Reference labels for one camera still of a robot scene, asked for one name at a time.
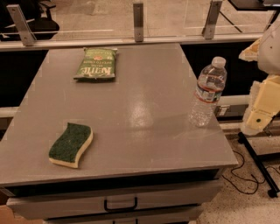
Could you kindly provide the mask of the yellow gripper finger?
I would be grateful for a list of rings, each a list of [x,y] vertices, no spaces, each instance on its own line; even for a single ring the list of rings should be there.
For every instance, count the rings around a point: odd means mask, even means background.
[[[280,76],[269,75],[262,82],[254,81],[242,118],[241,132],[249,136],[262,132],[279,112]]]
[[[249,47],[242,50],[239,54],[239,59],[244,61],[258,61],[258,52],[259,52],[259,45],[261,39],[257,39],[254,43],[252,43]]]

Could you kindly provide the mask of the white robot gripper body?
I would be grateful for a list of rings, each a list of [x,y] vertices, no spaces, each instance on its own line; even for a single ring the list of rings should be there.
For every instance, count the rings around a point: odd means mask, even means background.
[[[275,21],[262,35],[257,64],[267,74],[280,74],[280,21]]]

